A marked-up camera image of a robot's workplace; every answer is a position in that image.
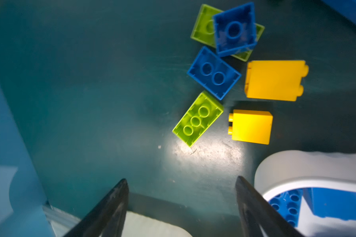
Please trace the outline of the blue small lego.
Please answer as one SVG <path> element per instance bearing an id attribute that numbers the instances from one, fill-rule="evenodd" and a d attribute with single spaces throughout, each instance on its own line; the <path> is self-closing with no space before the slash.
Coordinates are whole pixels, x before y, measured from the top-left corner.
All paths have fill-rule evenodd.
<path id="1" fill-rule="evenodd" d="M 257 45 L 255 5 L 253 2 L 213 16 L 215 46 L 219 57 L 236 55 Z"/>

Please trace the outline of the green long lego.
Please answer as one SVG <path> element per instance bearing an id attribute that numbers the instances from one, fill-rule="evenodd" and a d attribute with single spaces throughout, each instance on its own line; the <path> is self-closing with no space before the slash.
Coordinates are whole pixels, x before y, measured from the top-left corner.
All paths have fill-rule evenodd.
<path id="1" fill-rule="evenodd" d="M 223 111 L 223 105 L 209 92 L 203 91 L 172 132 L 186 145 L 191 147 L 221 116 Z"/>

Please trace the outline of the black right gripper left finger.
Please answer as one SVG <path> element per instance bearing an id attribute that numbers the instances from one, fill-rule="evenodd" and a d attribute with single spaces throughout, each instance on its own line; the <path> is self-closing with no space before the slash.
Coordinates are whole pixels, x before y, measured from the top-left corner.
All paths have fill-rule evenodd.
<path id="1" fill-rule="evenodd" d="M 120 237 L 124 229 L 128 202 L 128 183 L 126 179 L 122 179 L 65 236 Z"/>

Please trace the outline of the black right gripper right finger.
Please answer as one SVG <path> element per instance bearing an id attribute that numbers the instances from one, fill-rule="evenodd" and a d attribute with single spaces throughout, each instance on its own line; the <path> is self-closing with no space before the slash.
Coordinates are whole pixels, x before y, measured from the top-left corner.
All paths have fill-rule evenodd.
<path id="1" fill-rule="evenodd" d="M 242 176 L 235 183 L 243 237 L 301 237 Z"/>

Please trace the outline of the blue lego cluster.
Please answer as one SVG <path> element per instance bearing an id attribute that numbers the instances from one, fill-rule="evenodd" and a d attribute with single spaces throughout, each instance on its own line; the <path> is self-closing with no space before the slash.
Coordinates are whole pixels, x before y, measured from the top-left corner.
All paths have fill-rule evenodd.
<path id="1" fill-rule="evenodd" d="M 293 227 L 298 227 L 302 189 L 280 193 L 269 200 L 269 204 Z"/>

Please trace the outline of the blue long lego brick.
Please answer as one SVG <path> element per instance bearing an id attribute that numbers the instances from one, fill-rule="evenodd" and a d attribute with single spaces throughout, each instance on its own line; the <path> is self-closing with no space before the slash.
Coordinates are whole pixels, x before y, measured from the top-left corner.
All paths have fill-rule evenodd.
<path id="1" fill-rule="evenodd" d="M 356 25 L 356 0 L 322 0 L 325 4 L 337 11 Z"/>

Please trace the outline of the yellow lego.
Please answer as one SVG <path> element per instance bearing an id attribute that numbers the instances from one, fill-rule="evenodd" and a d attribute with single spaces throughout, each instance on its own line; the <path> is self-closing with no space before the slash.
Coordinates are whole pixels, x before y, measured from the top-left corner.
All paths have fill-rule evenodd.
<path id="1" fill-rule="evenodd" d="M 309 73 L 304 60 L 257 60 L 247 65 L 247 98 L 296 101 L 304 93 L 302 78 Z"/>
<path id="2" fill-rule="evenodd" d="M 233 110 L 229 114 L 228 134 L 234 141 L 269 145 L 273 115 L 268 111 Z"/>

